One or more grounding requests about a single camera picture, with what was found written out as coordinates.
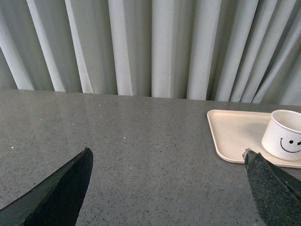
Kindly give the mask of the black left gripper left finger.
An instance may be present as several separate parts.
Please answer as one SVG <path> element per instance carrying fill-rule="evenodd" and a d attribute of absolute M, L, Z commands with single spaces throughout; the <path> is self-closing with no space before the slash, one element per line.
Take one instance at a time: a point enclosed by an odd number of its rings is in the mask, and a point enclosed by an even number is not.
<path fill-rule="evenodd" d="M 89 148 L 0 211 L 2 226 L 74 226 L 93 168 Z"/>

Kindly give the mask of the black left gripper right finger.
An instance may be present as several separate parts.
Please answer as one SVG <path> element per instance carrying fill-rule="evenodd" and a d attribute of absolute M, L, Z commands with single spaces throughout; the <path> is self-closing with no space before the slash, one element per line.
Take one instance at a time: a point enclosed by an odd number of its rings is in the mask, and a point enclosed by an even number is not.
<path fill-rule="evenodd" d="M 247 148 L 243 153 L 248 182 L 263 222 L 268 226 L 301 224 L 301 181 Z"/>

